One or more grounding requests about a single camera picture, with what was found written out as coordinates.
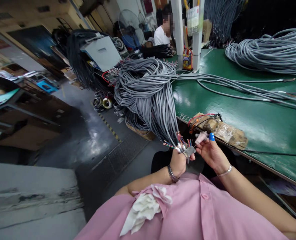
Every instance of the yellow black hazard tape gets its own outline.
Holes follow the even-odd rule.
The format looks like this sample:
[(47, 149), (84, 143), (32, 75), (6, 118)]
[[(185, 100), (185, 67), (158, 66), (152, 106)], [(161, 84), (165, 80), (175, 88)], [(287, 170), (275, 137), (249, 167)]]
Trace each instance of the yellow black hazard tape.
[(116, 138), (116, 140), (117, 140), (118, 142), (122, 142), (122, 141), (119, 139), (118, 135), (115, 133), (115, 131), (112, 129), (112, 127), (109, 125), (109, 123), (107, 122), (107, 120), (104, 119), (104, 117), (102, 116), (102, 114), (101, 114), (101, 113), (98, 113), (98, 115), (100, 116), (100, 118), (102, 119), (102, 121), (107, 125), (107, 127), (108, 127), (109, 130), (112, 132), (112, 134), (114, 135), (114, 137)]

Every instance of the silver bangle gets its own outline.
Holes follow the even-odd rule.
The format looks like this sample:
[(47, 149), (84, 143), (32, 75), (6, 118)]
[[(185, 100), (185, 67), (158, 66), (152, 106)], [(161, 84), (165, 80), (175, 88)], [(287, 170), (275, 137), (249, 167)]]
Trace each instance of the silver bangle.
[(174, 182), (179, 181), (179, 178), (177, 178), (177, 177), (172, 173), (172, 170), (171, 170), (170, 164), (168, 165), (168, 173), (169, 173), (170, 178), (171, 178)]
[(228, 170), (222, 174), (217, 174), (218, 177), (222, 177), (222, 176), (225, 176), (226, 174), (230, 173), (232, 170), (232, 166), (230, 165), (230, 167), (228, 168)]

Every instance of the floor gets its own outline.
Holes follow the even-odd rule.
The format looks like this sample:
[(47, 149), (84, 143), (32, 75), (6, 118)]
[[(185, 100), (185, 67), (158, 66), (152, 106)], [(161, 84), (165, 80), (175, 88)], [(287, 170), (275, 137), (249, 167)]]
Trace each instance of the floor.
[(62, 134), (36, 152), (29, 164), (75, 169), (88, 221), (122, 186), (149, 174), (154, 153), (167, 148), (157, 139), (145, 140), (124, 121), (119, 123), (114, 109), (102, 112), (102, 120), (91, 105), (91, 91), (65, 82), (53, 95), (75, 109), (62, 120)]

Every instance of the hand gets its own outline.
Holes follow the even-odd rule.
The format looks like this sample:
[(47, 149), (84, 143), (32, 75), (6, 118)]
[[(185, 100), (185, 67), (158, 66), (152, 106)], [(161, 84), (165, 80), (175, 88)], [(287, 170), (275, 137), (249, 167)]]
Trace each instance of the hand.
[(209, 139), (207, 138), (204, 142), (196, 144), (196, 152), (202, 156), (216, 174), (222, 174), (230, 167), (230, 163), (218, 147), (213, 133), (209, 134)]
[[(190, 155), (190, 160), (195, 160), (195, 154)], [(170, 162), (170, 167), (172, 173), (179, 178), (186, 171), (187, 158), (183, 153), (179, 153), (176, 149), (172, 151), (172, 157)]]

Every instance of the snack bag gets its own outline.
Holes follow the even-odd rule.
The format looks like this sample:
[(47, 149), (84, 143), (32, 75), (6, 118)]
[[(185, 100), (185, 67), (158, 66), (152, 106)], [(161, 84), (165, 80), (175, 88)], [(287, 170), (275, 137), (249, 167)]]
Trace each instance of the snack bag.
[(185, 70), (191, 71), (193, 69), (192, 68), (192, 50), (191, 49), (188, 50), (187, 48), (185, 48), (183, 57), (184, 57), (183, 68)]

